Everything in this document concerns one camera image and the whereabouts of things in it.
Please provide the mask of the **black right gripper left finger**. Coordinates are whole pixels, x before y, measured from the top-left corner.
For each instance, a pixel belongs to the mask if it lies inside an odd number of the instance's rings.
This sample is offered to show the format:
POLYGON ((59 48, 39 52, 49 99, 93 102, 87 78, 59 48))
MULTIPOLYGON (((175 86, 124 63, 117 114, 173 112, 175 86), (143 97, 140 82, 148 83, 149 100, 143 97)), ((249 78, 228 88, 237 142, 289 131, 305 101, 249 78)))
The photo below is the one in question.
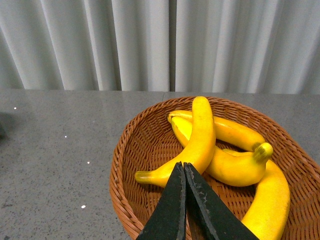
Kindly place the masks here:
POLYGON ((168 179, 155 210, 138 240, 184 240, 186 238, 186 176, 181 162, 168 179))

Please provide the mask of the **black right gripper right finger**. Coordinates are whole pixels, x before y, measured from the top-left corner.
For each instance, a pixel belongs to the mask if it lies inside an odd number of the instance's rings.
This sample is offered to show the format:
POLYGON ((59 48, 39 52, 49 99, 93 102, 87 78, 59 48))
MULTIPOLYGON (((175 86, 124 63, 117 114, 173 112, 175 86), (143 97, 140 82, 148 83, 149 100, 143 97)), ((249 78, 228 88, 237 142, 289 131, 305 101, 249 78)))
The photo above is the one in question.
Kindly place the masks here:
POLYGON ((191 163, 186 176, 187 218, 193 240, 256 240, 191 163))

